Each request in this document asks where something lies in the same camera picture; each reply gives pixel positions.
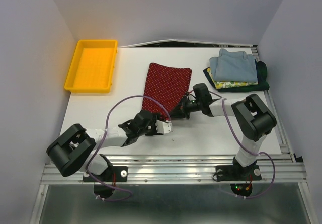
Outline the red polka dot skirt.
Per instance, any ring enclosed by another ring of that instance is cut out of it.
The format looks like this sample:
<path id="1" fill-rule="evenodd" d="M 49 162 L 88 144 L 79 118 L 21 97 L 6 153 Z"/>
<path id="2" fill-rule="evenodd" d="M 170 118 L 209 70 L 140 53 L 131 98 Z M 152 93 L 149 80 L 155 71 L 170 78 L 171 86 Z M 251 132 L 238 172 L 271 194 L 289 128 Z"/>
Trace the red polka dot skirt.
<path id="1" fill-rule="evenodd" d="M 144 86 L 142 109 L 159 113 L 168 120 L 168 115 L 189 90 L 192 70 L 167 67 L 150 63 Z"/>

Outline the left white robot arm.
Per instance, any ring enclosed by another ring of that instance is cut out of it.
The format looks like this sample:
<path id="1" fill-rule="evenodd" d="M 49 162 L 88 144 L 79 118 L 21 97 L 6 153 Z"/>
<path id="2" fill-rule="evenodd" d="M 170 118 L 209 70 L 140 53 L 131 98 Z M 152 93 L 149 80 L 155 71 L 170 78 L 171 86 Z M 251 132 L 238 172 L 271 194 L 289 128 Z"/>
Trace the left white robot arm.
<path id="1" fill-rule="evenodd" d="M 64 177 L 86 171 L 106 181 L 112 175 L 113 165 L 103 154 L 95 155 L 93 151 L 99 147 L 126 147 L 144 135 L 162 135 L 158 125 L 163 120 L 159 113 L 141 110 L 134 119 L 106 130 L 86 130 L 74 124 L 47 148 L 46 153 Z"/>

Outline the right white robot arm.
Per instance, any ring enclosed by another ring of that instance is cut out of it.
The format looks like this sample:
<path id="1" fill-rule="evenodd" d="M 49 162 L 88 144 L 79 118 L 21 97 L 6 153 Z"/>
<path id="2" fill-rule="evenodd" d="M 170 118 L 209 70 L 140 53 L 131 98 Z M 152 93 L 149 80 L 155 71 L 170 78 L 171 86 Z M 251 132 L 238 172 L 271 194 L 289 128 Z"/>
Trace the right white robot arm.
<path id="1" fill-rule="evenodd" d="M 195 99 L 190 100 L 187 93 L 179 104 L 170 112 L 172 118 L 190 118 L 192 112 L 202 112 L 208 117 L 224 116 L 230 131 L 239 145 L 232 165 L 232 174 L 242 179 L 250 172 L 249 166 L 255 163 L 260 154 L 262 142 L 277 120 L 270 109 L 257 94 L 250 94 L 242 99 L 212 98 L 205 83 L 193 86 Z"/>

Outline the yellow floral folded skirt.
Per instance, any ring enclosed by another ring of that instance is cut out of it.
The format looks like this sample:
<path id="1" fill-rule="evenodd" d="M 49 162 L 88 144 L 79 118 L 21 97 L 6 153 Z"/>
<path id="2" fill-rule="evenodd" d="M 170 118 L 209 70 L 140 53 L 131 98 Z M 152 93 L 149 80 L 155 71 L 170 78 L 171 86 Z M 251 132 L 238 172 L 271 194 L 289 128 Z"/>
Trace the yellow floral folded skirt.
<path id="1" fill-rule="evenodd" d="M 258 82 L 215 81 L 210 67 L 204 69 L 203 73 L 215 89 L 254 86 L 258 84 Z"/>

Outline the light blue folded skirt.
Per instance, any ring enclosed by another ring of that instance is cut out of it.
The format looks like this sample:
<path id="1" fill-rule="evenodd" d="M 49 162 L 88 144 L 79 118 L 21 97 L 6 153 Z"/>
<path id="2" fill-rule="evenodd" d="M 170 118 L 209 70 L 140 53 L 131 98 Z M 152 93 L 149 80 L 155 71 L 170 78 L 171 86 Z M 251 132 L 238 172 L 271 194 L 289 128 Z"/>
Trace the light blue folded skirt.
<path id="1" fill-rule="evenodd" d="M 219 56 L 210 58 L 209 63 L 215 81 L 247 83 L 258 81 L 255 58 L 244 51 L 229 52 L 220 49 Z"/>

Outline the yellow plastic tray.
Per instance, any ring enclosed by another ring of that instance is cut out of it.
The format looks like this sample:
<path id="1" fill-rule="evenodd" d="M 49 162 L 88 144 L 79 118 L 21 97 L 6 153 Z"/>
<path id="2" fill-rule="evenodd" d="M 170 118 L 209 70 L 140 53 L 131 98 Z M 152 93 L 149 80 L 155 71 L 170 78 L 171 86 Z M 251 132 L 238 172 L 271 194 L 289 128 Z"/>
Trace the yellow plastic tray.
<path id="1" fill-rule="evenodd" d="M 81 39 L 77 42 L 64 89 L 72 93 L 110 92 L 118 41 Z"/>

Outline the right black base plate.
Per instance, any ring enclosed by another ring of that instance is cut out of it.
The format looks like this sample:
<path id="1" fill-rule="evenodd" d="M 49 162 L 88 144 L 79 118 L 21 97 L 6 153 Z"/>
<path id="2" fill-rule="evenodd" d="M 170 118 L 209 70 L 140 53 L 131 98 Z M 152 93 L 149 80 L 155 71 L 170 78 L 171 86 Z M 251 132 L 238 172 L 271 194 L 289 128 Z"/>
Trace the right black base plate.
<path id="1" fill-rule="evenodd" d="M 212 174 L 215 182 L 231 182 L 233 194 L 242 197 L 250 197 L 253 191 L 253 182 L 262 179 L 258 165 L 240 167 L 238 165 L 220 165 L 215 167 Z"/>

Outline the aluminium rail frame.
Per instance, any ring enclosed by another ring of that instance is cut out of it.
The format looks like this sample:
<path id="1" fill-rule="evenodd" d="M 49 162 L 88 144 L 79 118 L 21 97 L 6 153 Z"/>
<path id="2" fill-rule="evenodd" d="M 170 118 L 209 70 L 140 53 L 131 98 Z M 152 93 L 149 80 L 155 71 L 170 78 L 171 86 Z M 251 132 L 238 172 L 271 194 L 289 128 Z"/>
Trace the aluminium rail frame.
<path id="1" fill-rule="evenodd" d="M 203 69 L 219 48 L 120 47 L 113 85 L 107 95 L 72 94 L 62 129 L 73 123 L 102 128 L 109 110 L 116 125 L 141 108 L 137 95 L 144 91 L 149 64 L 190 68 L 193 84 L 205 82 Z M 307 184 L 305 165 L 297 162 L 278 125 L 260 156 L 262 180 L 253 183 L 265 194 L 242 200 L 231 194 L 230 184 L 214 182 L 218 165 L 228 165 L 238 150 L 223 117 L 194 114 L 174 122 L 174 132 L 160 138 L 141 138 L 126 148 L 106 148 L 115 166 L 128 167 L 124 184 L 133 196 L 122 202 L 102 202 L 93 195 L 92 183 L 78 172 L 64 178 L 53 164 L 45 166 L 31 223 L 317 223 Z"/>

